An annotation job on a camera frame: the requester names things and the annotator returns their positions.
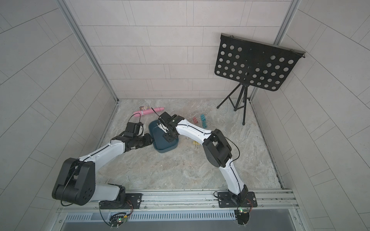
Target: tripod stand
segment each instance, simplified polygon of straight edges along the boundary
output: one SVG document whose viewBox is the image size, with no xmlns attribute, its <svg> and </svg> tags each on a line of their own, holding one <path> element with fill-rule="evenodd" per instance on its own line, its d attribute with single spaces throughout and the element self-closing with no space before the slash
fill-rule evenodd
<svg viewBox="0 0 370 231">
<path fill-rule="evenodd" d="M 240 90 L 240 94 L 239 94 L 238 100 L 236 101 L 236 104 L 234 105 L 234 103 L 232 102 L 230 96 L 239 88 L 239 86 L 242 86 L 242 89 Z M 220 103 L 220 105 L 217 106 L 217 109 L 219 109 L 220 106 L 229 98 L 232 106 L 234 107 L 234 111 L 236 111 L 238 109 L 241 109 L 241 108 L 244 108 L 243 125 L 245 125 L 245 110 L 246 110 L 246 107 L 247 107 L 247 99 L 249 99 L 247 97 L 248 87 L 249 87 L 248 84 L 239 83 L 239 85 L 236 86 L 236 88 L 234 88 L 234 90 L 232 90 L 232 92 L 228 96 L 226 96 L 226 98 Z M 240 99 L 242 98 L 242 96 L 243 96 L 244 106 L 239 107 Z"/>
</svg>

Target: music stand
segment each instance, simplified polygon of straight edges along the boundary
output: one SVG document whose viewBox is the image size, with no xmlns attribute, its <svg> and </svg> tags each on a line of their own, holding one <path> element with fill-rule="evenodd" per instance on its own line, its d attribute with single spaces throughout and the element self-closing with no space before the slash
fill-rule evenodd
<svg viewBox="0 0 370 231">
<path fill-rule="evenodd" d="M 215 66 L 215 74 L 238 81 L 234 90 L 217 106 L 219 108 L 227 99 L 234 111 L 244 108 L 243 125 L 247 91 L 254 86 L 269 91 L 277 91 L 289 75 L 297 61 L 304 56 L 304 51 L 262 43 L 229 34 L 221 34 L 221 43 Z M 230 96 L 240 87 L 236 104 Z M 243 96 L 244 106 L 239 107 Z"/>
</svg>

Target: tripod leg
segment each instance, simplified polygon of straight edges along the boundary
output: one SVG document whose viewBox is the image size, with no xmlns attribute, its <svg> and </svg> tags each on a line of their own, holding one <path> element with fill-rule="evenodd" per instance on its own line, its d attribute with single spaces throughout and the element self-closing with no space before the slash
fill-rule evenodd
<svg viewBox="0 0 370 231">
<path fill-rule="evenodd" d="M 243 125 L 245 125 L 245 110 L 247 109 L 247 94 L 248 87 L 244 87 L 244 114 L 243 114 Z"/>
<path fill-rule="evenodd" d="M 220 103 L 220 105 L 218 105 L 216 108 L 217 109 L 219 109 L 220 108 L 220 106 L 228 99 L 228 98 L 230 98 L 230 96 L 234 93 L 234 91 L 236 91 L 236 89 L 238 89 L 238 87 L 240 86 L 241 84 L 239 84 L 238 86 L 236 86 L 236 88 L 234 88 L 234 90 L 232 90 L 232 92 L 228 95 L 228 96 L 226 96 L 226 98 Z"/>
<path fill-rule="evenodd" d="M 237 102 L 236 102 L 236 104 L 235 104 L 234 112 L 236 112 L 236 110 L 237 110 L 237 109 L 238 109 L 238 107 L 239 107 L 240 99 L 242 98 L 242 95 L 243 95 L 243 92 L 244 92 L 244 88 L 245 88 L 245 86 L 243 85 L 243 86 L 242 86 L 242 89 L 240 90 L 240 94 L 239 94 L 238 100 L 237 100 Z"/>
</svg>

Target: wall tile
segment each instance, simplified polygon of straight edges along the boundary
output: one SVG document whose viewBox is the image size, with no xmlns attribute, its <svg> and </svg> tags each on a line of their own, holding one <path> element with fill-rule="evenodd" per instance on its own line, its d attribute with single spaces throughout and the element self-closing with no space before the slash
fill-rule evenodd
<svg viewBox="0 0 370 231">
<path fill-rule="evenodd" d="M 368 213 L 370 201 L 370 168 L 335 127 L 315 141 L 330 169 L 358 213 Z"/>
<path fill-rule="evenodd" d="M 82 87 L 76 93 L 75 98 L 84 106 L 85 109 L 88 109 L 103 85 L 104 84 L 101 81 L 100 77 L 95 72 L 82 85 Z"/>
<path fill-rule="evenodd" d="M 244 5 L 243 1 L 195 1 L 194 26 L 239 26 Z"/>
<path fill-rule="evenodd" d="M 336 31 L 351 37 L 369 16 L 370 4 L 364 0 L 314 1 L 308 14 Z"/>
<path fill-rule="evenodd" d="M 59 41 L 62 41 L 72 34 L 71 28 L 59 9 L 46 13 L 42 17 Z"/>
<path fill-rule="evenodd" d="M 292 108 L 289 101 L 286 99 L 285 95 L 281 90 L 277 91 L 265 91 L 272 106 L 274 107 L 277 116 L 280 120 L 289 112 Z"/>
<path fill-rule="evenodd" d="M 99 103 L 94 100 L 85 113 L 84 117 L 82 118 L 81 122 L 76 128 L 76 133 L 79 134 L 85 140 L 88 140 L 91 131 L 93 130 L 96 122 L 99 119 L 99 116 L 103 108 L 99 105 Z"/>
<path fill-rule="evenodd" d="M 171 79 L 205 79 L 208 78 L 208 64 L 171 64 Z"/>
<path fill-rule="evenodd" d="M 152 46 L 201 46 L 203 27 L 147 27 Z"/>
<path fill-rule="evenodd" d="M 193 80 L 193 90 L 224 90 L 226 84 L 226 79 L 194 79 Z"/>
<path fill-rule="evenodd" d="M 0 135 L 2 135 L 43 90 L 23 71 L 0 85 Z"/>
<path fill-rule="evenodd" d="M 289 5 L 290 3 L 286 1 L 254 1 L 250 9 L 247 26 L 280 27 Z"/>
<path fill-rule="evenodd" d="M 1 136 L 0 188 L 5 188 L 9 184 L 52 124 L 36 110 L 29 108 Z M 14 145 L 14 140 L 22 142 Z"/>
<path fill-rule="evenodd" d="M 329 116 L 297 77 L 293 77 L 289 86 L 285 89 L 284 95 L 289 100 L 308 133 L 313 132 L 329 119 Z"/>
<path fill-rule="evenodd" d="M 83 26 L 128 26 L 121 1 L 74 0 L 71 3 Z"/>
<path fill-rule="evenodd" d="M 0 40 L 0 71 L 9 77 L 54 45 L 36 20 L 1 33 Z"/>
<path fill-rule="evenodd" d="M 313 186 L 335 179 L 333 172 L 328 169 L 310 177 Z"/>
<path fill-rule="evenodd" d="M 125 95 L 127 99 L 161 99 L 162 98 L 160 91 L 126 91 Z"/>
<path fill-rule="evenodd" d="M 35 197 L 30 205 L 34 208 L 52 209 L 55 201 L 41 197 Z"/>
<path fill-rule="evenodd" d="M 42 183 L 42 186 L 40 190 L 37 193 L 38 197 L 42 197 L 45 199 L 53 200 L 51 197 L 51 191 L 54 188 L 55 182 L 57 180 L 57 177 L 59 175 L 59 171 L 62 168 L 62 164 L 65 160 L 67 160 L 70 157 L 78 158 L 80 156 L 81 150 L 83 148 L 83 145 L 79 144 L 76 140 L 71 138 L 67 145 L 65 146 L 63 152 L 59 156 L 57 162 L 55 163 L 53 169 L 50 171 L 49 175 L 47 176 L 44 183 Z"/>
<path fill-rule="evenodd" d="M 253 40 L 273 44 L 279 27 L 256 27 Z"/>
<path fill-rule="evenodd" d="M 320 25 L 321 22 L 318 20 L 297 10 L 286 34 L 301 47 L 306 48 Z"/>
<path fill-rule="evenodd" d="M 30 155 L 30 158 L 31 159 L 34 159 L 40 163 L 43 163 L 49 167 L 53 167 L 55 162 L 57 161 L 56 159 L 54 158 L 51 158 L 50 156 L 48 155 L 45 155 L 37 150 L 34 150 L 32 152 L 32 154 Z"/>
<path fill-rule="evenodd" d="M 156 79 L 152 81 L 154 91 L 186 91 L 187 79 Z"/>
<path fill-rule="evenodd" d="M 186 26 L 185 1 L 130 1 L 137 26 Z"/>
<path fill-rule="evenodd" d="M 59 116 L 82 85 L 72 68 L 68 68 L 37 101 Z"/>
<path fill-rule="evenodd" d="M 107 79 L 126 79 L 120 64 L 102 64 L 101 68 Z"/>
<path fill-rule="evenodd" d="M 113 79 L 117 91 L 148 91 L 145 79 Z"/>
<path fill-rule="evenodd" d="M 309 177 L 329 169 L 297 115 L 293 115 L 284 128 Z"/>
<path fill-rule="evenodd" d="M 83 115 L 73 103 L 69 103 L 36 149 L 54 159 L 58 159 Z"/>
<path fill-rule="evenodd" d="M 356 96 L 370 86 L 370 51 L 335 30 L 326 28 L 311 55 Z"/>
<path fill-rule="evenodd" d="M 141 63 L 136 47 L 95 47 L 95 50 L 102 64 Z"/>
<path fill-rule="evenodd" d="M 48 0 L 6 1 L 1 5 L 0 14 L 12 27 L 15 27 L 57 8 L 55 2 Z"/>
<path fill-rule="evenodd" d="M 43 53 L 24 72 L 46 90 L 79 56 L 68 39 Z"/>
<path fill-rule="evenodd" d="M 150 46 L 147 27 L 95 26 L 94 28 L 103 46 Z"/>
<path fill-rule="evenodd" d="M 326 217 L 325 208 L 321 204 L 298 155 L 287 160 L 286 165 L 288 166 L 289 173 L 292 176 L 299 197 L 302 200 L 309 218 Z"/>
<path fill-rule="evenodd" d="M 367 165 L 370 165 L 370 127 L 365 128 L 359 133 L 348 138 L 348 141 L 353 145 L 356 151 L 364 159 Z"/>
<path fill-rule="evenodd" d="M 315 129 L 310 134 L 310 136 L 313 139 L 313 141 L 315 141 L 320 136 L 322 136 L 323 134 L 325 134 L 326 132 L 328 132 L 330 129 L 332 129 L 333 127 L 335 127 L 335 123 L 331 119 L 328 119 L 327 121 L 325 121 L 325 123 L 323 123 L 322 125 L 320 125 L 320 127 L 318 127 L 317 129 Z"/>
<path fill-rule="evenodd" d="M 316 185 L 315 190 L 336 230 L 366 230 L 360 216 L 337 180 Z"/>
<path fill-rule="evenodd" d="M 80 29 L 90 46 L 102 46 L 99 36 L 93 26 L 80 26 Z"/>
<path fill-rule="evenodd" d="M 221 33 L 252 39 L 255 27 L 204 27 L 203 46 L 220 46 Z"/>
<path fill-rule="evenodd" d="M 131 79 L 165 79 L 162 64 L 127 64 Z"/>
<path fill-rule="evenodd" d="M 193 63 L 216 64 L 219 47 L 194 47 Z"/>
<path fill-rule="evenodd" d="M 266 116 L 266 119 L 271 127 L 271 131 L 274 134 L 274 137 L 280 148 L 281 153 L 282 154 L 286 153 L 287 151 L 289 151 L 289 149 L 293 147 L 293 145 L 290 142 L 289 137 L 286 134 L 284 127 L 281 124 L 280 119 L 273 108 Z"/>
<path fill-rule="evenodd" d="M 162 99 L 199 98 L 199 91 L 161 91 Z"/>
<path fill-rule="evenodd" d="M 148 64 L 187 64 L 187 47 L 143 47 Z"/>
<path fill-rule="evenodd" d="M 50 170 L 51 167 L 33 159 L 26 160 L 0 195 L 1 204 L 7 208 L 0 211 L 1 217 L 7 221 L 1 224 L 2 230 L 15 230 L 20 220 L 19 216 L 25 214 Z"/>
<path fill-rule="evenodd" d="M 319 63 L 315 63 L 302 83 L 346 137 L 370 125 L 369 108 Z"/>
</svg>

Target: gray floor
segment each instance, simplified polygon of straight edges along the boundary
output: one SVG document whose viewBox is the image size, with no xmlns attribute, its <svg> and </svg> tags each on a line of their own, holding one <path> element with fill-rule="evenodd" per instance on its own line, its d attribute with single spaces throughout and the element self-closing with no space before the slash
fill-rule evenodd
<svg viewBox="0 0 370 231">
<path fill-rule="evenodd" d="M 234 112 L 230 102 L 216 109 L 220 102 L 220 99 L 123 100 L 104 143 L 125 129 L 127 120 L 140 105 L 165 107 L 170 115 L 178 114 L 188 120 L 207 113 L 207 128 L 221 130 L 238 145 L 241 154 L 234 164 L 247 187 L 280 187 L 250 104 L 247 104 L 246 124 L 242 126 L 243 110 Z M 154 113 L 141 118 L 145 132 L 148 132 L 149 123 L 157 118 Z M 233 158 L 236 158 L 237 149 L 231 146 Z M 184 136 L 179 137 L 176 149 L 166 153 L 158 153 L 150 145 L 118 156 L 99 170 L 96 180 L 98 183 L 120 184 L 127 189 L 227 188 L 221 172 L 207 161 L 203 147 L 195 149 L 192 140 Z"/>
</svg>

